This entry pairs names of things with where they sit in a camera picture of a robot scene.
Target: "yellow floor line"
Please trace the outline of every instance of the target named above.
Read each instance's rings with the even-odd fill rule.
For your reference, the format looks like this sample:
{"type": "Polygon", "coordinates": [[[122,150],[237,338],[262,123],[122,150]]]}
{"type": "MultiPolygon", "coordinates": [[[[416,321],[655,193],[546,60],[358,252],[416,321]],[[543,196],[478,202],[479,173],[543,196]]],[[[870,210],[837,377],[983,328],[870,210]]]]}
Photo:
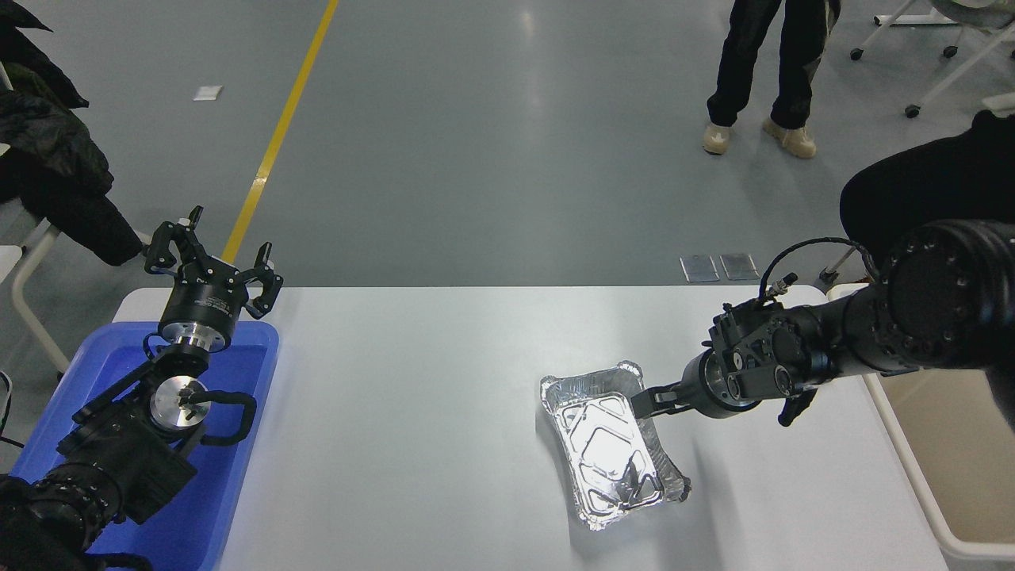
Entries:
{"type": "Polygon", "coordinates": [[[307,57],[303,58],[303,64],[296,75],[296,81],[292,84],[292,90],[289,91],[289,98],[285,101],[285,106],[282,108],[282,116],[278,118],[278,123],[275,125],[275,132],[271,135],[268,149],[264,151],[264,158],[261,159],[261,165],[257,169],[257,176],[251,184],[250,192],[247,193],[247,200],[244,201],[244,207],[240,210],[236,223],[232,225],[232,232],[229,233],[225,249],[222,251],[222,259],[228,263],[235,260],[236,252],[240,251],[240,244],[247,233],[247,227],[251,223],[251,218],[254,217],[254,211],[257,210],[257,204],[264,193],[264,185],[268,183],[271,167],[275,164],[275,157],[278,156],[278,149],[282,147],[282,141],[285,140],[285,133],[289,130],[292,115],[296,111],[296,105],[299,104],[299,97],[303,94],[307,79],[311,75],[311,69],[314,68],[314,60],[317,59],[317,54],[321,50],[324,37],[328,34],[328,26],[331,25],[336,7],[338,7],[338,0],[328,1],[328,8],[321,16],[321,23],[318,24],[314,41],[311,42],[311,47],[307,50],[307,57]]]}

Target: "white table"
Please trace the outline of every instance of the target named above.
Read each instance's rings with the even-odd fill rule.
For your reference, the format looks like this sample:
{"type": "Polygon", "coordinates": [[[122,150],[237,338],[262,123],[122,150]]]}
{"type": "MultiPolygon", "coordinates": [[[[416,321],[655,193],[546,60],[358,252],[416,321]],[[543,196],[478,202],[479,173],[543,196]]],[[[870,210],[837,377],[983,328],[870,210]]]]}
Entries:
{"type": "MultiPolygon", "coordinates": [[[[221,571],[946,569],[859,378],[790,429],[781,403],[658,419],[683,504],[573,516],[545,375],[627,359],[679,378],[753,287],[283,290],[278,368],[221,571]]],[[[157,320],[140,290],[117,322],[157,320]]],[[[794,288],[790,304],[820,304],[794,288]]]]}

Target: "black cable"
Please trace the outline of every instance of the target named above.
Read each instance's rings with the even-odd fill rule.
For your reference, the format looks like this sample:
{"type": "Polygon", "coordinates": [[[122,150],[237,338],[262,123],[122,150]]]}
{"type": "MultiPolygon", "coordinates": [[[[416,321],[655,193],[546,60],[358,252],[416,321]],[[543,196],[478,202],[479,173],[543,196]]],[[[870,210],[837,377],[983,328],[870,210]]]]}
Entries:
{"type": "Polygon", "coordinates": [[[786,249],[780,252],[779,255],[771,260],[771,263],[768,264],[768,268],[765,269],[764,273],[761,275],[761,283],[758,285],[757,303],[759,305],[764,303],[765,290],[768,289],[768,278],[771,276],[772,270],[775,269],[775,264],[782,261],[782,259],[785,258],[786,256],[789,256],[790,254],[803,247],[804,245],[810,245],[811,243],[845,243],[847,245],[852,245],[856,247],[857,251],[860,252],[861,258],[863,258],[864,260],[864,267],[867,269],[867,273],[871,274],[871,278],[874,279],[875,281],[878,279],[878,270],[874,266],[874,258],[871,257],[871,253],[867,251],[867,247],[865,247],[859,241],[848,239],[845,237],[832,237],[832,236],[812,237],[811,239],[805,239],[803,241],[798,241],[793,245],[790,245],[786,249]]]}
{"type": "Polygon", "coordinates": [[[10,416],[10,402],[13,400],[13,395],[12,394],[14,391],[14,388],[13,388],[13,383],[11,383],[11,381],[10,381],[10,377],[7,376],[7,373],[4,373],[3,371],[0,371],[0,379],[3,380],[3,384],[4,384],[4,386],[7,389],[7,399],[6,399],[7,404],[3,408],[3,417],[0,417],[0,442],[6,442],[7,444],[10,444],[11,446],[17,446],[18,448],[24,448],[24,444],[21,444],[20,442],[18,442],[16,440],[11,440],[11,439],[3,436],[3,429],[4,429],[4,427],[7,426],[7,417],[10,416]]]}
{"type": "Polygon", "coordinates": [[[14,391],[14,389],[12,383],[10,382],[10,377],[7,376],[7,373],[0,371],[0,379],[3,380],[4,387],[6,387],[7,390],[7,399],[6,399],[7,404],[4,406],[3,417],[0,418],[0,436],[2,436],[3,429],[4,427],[7,426],[7,417],[10,416],[10,402],[11,399],[13,398],[12,392],[14,391]]]}

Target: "clothing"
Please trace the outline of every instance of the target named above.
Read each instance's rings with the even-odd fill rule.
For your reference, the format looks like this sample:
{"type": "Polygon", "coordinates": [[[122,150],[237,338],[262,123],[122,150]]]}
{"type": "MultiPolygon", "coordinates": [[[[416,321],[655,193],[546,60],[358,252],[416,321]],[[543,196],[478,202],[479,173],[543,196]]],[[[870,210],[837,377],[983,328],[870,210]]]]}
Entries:
{"type": "Polygon", "coordinates": [[[99,196],[113,187],[106,155],[77,117],[45,97],[46,84],[17,64],[5,64],[16,90],[0,92],[0,141],[99,196]]]}
{"type": "Polygon", "coordinates": [[[11,0],[0,0],[0,61],[17,63],[35,71],[69,109],[88,106],[71,80],[16,27],[49,29],[30,12],[11,0]]]}
{"type": "Polygon", "coordinates": [[[122,265],[142,243],[106,197],[113,186],[106,155],[87,127],[27,67],[4,64],[14,91],[0,92],[0,202],[15,196],[32,214],[110,265],[122,265]]]}
{"type": "Polygon", "coordinates": [[[16,190],[25,210],[50,220],[104,262],[123,265],[141,252],[141,240],[109,198],[81,192],[74,181],[23,152],[12,148],[0,156],[0,181],[4,194],[16,190]]]}
{"type": "Polygon", "coordinates": [[[11,27],[35,27],[53,31],[46,24],[39,21],[31,12],[22,8],[17,2],[12,0],[0,0],[0,25],[11,27]]]}
{"type": "Polygon", "coordinates": [[[1015,222],[1015,116],[982,111],[972,127],[864,168],[847,183],[839,217],[880,265],[906,231],[942,218],[1015,222]]]}
{"type": "MultiPolygon", "coordinates": [[[[782,3],[783,0],[734,3],[716,92],[707,101],[708,116],[716,125],[732,126],[737,114],[747,106],[758,49],[782,3]]],[[[771,109],[772,121],[784,129],[799,129],[807,123],[811,81],[839,10],[839,0],[786,0],[779,50],[779,96],[771,109]]]]}

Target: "blue plastic bin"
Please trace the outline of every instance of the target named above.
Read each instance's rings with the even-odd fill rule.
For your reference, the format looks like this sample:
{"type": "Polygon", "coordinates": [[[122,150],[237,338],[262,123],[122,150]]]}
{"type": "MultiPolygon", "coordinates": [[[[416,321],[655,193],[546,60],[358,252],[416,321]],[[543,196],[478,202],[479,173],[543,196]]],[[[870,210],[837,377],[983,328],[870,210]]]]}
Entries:
{"type": "MultiPolygon", "coordinates": [[[[155,329],[149,323],[113,324],[84,341],[11,475],[31,483],[60,463],[56,446],[75,427],[71,415],[144,362],[141,342],[155,329]]],[[[236,325],[231,347],[212,355],[201,382],[209,390],[244,391],[257,399],[250,436],[235,446],[198,446],[188,457],[197,476],[168,505],[144,525],[130,520],[108,525],[89,553],[143,555],[155,571],[211,571],[229,533],[277,356],[274,328],[261,323],[236,325]]],[[[208,434],[232,434],[241,409],[213,405],[205,420],[208,434]]]]}

